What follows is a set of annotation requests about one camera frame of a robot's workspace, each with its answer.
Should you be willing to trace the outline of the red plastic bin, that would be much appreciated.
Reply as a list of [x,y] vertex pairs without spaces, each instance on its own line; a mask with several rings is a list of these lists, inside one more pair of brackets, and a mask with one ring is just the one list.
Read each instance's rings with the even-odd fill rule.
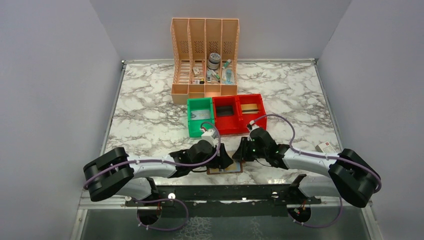
[[[247,125],[259,117],[266,115],[266,110],[263,103],[263,98],[261,94],[240,94],[237,95],[239,107],[240,107],[240,123],[239,123],[239,132],[247,133]],[[257,104],[259,112],[256,114],[242,114],[241,105],[242,104]]]
[[221,135],[241,133],[241,113],[235,95],[216,96],[212,98],[214,124]]

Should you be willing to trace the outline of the gold VIP card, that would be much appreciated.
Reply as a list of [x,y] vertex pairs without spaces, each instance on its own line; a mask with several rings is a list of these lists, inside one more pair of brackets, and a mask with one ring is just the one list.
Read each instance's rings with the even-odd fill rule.
[[259,107],[255,103],[241,104],[240,105],[242,114],[257,114]]

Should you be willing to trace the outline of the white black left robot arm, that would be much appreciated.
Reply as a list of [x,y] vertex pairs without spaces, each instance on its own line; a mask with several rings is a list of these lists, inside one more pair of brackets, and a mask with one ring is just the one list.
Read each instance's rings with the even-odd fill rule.
[[134,160],[129,159],[123,147],[116,147],[83,167],[83,187],[93,202],[121,195],[149,206],[157,200],[152,177],[180,178],[199,167],[225,169],[233,162],[224,143],[213,145],[206,140],[162,157]]

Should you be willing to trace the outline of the brown leather card holder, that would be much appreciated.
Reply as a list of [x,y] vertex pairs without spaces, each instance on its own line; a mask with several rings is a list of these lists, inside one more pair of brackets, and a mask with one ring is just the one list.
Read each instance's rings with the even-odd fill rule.
[[238,174],[243,172],[243,166],[240,162],[234,161],[233,164],[227,168],[207,168],[208,175],[221,175],[221,174]]

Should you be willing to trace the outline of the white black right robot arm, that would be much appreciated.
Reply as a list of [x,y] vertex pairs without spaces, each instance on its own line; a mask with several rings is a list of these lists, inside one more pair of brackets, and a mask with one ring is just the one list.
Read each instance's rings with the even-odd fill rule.
[[364,208],[379,186],[379,175],[353,150],[320,153],[295,150],[278,144],[259,127],[242,137],[232,155],[239,162],[264,159],[271,167],[303,170],[316,176],[305,176],[288,190],[289,199],[300,204],[311,197],[342,198],[352,206]]

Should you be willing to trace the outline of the green plastic bin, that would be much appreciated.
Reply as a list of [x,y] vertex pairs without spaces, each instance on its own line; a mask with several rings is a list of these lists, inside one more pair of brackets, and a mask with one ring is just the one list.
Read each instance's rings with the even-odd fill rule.
[[188,134],[190,138],[200,138],[203,134],[201,124],[203,122],[215,123],[213,99],[190,98],[187,100]]

